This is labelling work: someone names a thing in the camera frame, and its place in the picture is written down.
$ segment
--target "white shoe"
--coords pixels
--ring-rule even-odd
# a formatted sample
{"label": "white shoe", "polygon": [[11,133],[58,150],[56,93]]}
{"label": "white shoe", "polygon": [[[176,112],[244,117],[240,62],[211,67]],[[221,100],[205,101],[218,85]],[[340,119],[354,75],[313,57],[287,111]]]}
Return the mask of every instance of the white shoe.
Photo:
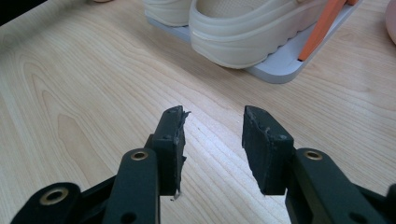
{"label": "white shoe", "polygon": [[327,0],[192,0],[192,47],[231,68],[262,62],[315,23]]}
{"label": "white shoe", "polygon": [[143,0],[146,15],[168,26],[189,24],[191,0]]}

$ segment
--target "orange object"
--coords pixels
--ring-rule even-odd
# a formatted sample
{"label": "orange object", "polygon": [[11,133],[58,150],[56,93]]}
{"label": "orange object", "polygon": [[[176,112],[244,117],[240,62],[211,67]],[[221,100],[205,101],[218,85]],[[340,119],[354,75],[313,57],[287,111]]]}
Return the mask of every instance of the orange object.
{"label": "orange object", "polygon": [[305,61],[319,46],[345,3],[354,6],[358,1],[359,0],[329,0],[320,15],[314,30],[306,41],[303,50],[298,56],[298,59],[302,62]]}

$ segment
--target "gray plastic tray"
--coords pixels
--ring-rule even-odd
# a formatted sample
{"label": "gray plastic tray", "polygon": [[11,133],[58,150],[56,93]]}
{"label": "gray plastic tray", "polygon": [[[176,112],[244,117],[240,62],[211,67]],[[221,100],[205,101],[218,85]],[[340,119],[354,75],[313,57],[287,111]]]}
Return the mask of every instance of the gray plastic tray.
{"label": "gray plastic tray", "polygon": [[[292,81],[300,71],[305,67],[307,63],[314,57],[316,52],[320,50],[321,46],[326,42],[327,39],[336,31],[336,29],[344,22],[344,20],[349,17],[352,11],[362,2],[360,0],[355,6],[345,5],[341,12],[335,19],[329,32],[322,43],[317,47],[317,49],[309,56],[304,62],[297,60],[298,55],[304,47],[306,40],[311,34],[315,27],[315,24],[311,25],[307,29],[299,32],[297,36],[288,40],[288,42],[278,48],[275,53],[268,55],[267,59],[263,62],[258,63],[252,67],[246,68],[250,74],[259,77],[260,79],[275,84],[282,84]],[[154,19],[147,16],[148,22],[154,26],[157,26],[172,35],[175,35],[186,42],[190,43],[190,29],[189,26],[183,27],[170,27],[163,25]]]}

